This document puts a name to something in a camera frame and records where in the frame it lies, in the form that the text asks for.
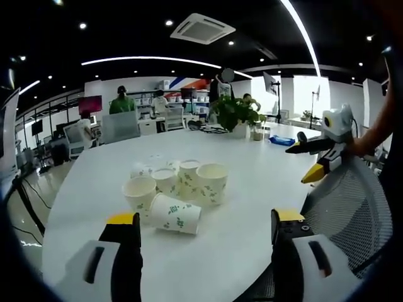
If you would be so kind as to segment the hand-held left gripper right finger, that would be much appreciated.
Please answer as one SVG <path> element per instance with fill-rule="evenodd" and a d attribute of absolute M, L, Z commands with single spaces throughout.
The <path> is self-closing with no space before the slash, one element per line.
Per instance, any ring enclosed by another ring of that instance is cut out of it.
<path fill-rule="evenodd" d="M 275 301 L 347 301 L 348 258 L 294 210 L 271 210 Z"/>

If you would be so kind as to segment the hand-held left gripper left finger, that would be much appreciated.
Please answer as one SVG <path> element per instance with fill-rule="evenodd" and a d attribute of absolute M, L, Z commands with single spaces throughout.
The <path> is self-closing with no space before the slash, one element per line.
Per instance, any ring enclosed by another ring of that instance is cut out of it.
<path fill-rule="evenodd" d="M 63 301 L 141 301 L 140 215 L 111 217 L 99 239 L 85 243 L 65 265 Z"/>

